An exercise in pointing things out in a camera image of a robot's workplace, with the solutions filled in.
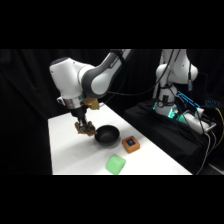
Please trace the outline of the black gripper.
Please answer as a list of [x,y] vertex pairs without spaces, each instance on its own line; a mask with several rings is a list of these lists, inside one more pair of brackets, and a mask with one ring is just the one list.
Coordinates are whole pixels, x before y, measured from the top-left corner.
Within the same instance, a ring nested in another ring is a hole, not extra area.
[[87,107],[85,105],[75,108],[75,109],[71,109],[70,110],[71,114],[73,117],[76,117],[78,119],[78,127],[80,130],[82,130],[83,128],[83,124],[86,124],[86,131],[90,132],[91,131],[91,126],[92,126],[92,122],[86,120],[86,112],[87,112]]

